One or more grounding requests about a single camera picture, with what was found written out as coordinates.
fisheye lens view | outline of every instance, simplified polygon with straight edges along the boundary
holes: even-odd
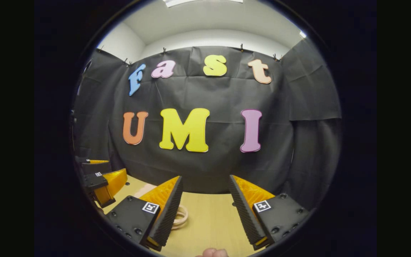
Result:
[[[336,171],[333,76],[270,2],[148,1],[101,39],[79,81],[82,189],[153,253],[258,253],[297,232]]]

ceiling light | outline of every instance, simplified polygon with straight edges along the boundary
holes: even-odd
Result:
[[[206,0],[163,0],[163,1],[165,2],[167,7],[173,7],[174,5],[184,4],[188,2],[206,1]],[[226,1],[243,3],[243,0],[226,0]]]

human hand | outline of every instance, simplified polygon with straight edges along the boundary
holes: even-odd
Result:
[[[202,255],[196,257],[228,257],[228,253],[225,249],[217,250],[215,248],[208,248],[202,252]]]

ceiling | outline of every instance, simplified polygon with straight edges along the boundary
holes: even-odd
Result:
[[[256,0],[195,1],[168,8],[154,0],[124,20],[145,44],[201,29],[230,29],[267,37],[292,48],[300,29],[271,7]]]

black fabric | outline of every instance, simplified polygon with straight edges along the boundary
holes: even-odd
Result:
[[[224,76],[204,74],[204,59],[211,54],[226,58]],[[247,64],[254,59],[268,65],[270,84],[255,80]],[[176,62],[174,74],[166,79],[152,78],[151,72],[163,60]],[[147,65],[141,86],[129,96],[128,77],[141,64]],[[102,160],[112,156],[131,176],[145,182],[158,185],[181,175],[186,192],[225,193],[228,177],[234,174],[272,193],[287,190],[295,200],[308,194],[301,202],[308,208],[324,194],[334,173],[340,145],[340,106],[323,59],[307,41],[301,41],[281,61],[230,47],[187,47],[127,67],[117,57],[97,50],[80,88],[75,104],[77,155]],[[207,153],[189,152],[185,146],[182,150],[159,147],[163,131],[160,112],[167,108],[176,109],[182,122],[192,109],[210,111],[205,128]],[[244,109],[258,109],[263,114],[259,123],[261,150],[257,152],[240,151]],[[148,112],[142,142],[129,145],[122,136],[123,114],[141,111]],[[132,135],[136,131],[135,117]],[[304,133],[314,139],[312,145],[304,141]],[[301,151],[305,145],[317,151]],[[303,166],[301,160],[309,158],[318,161]],[[291,168],[292,159],[296,171]],[[305,187],[311,189],[309,193],[303,191]]]

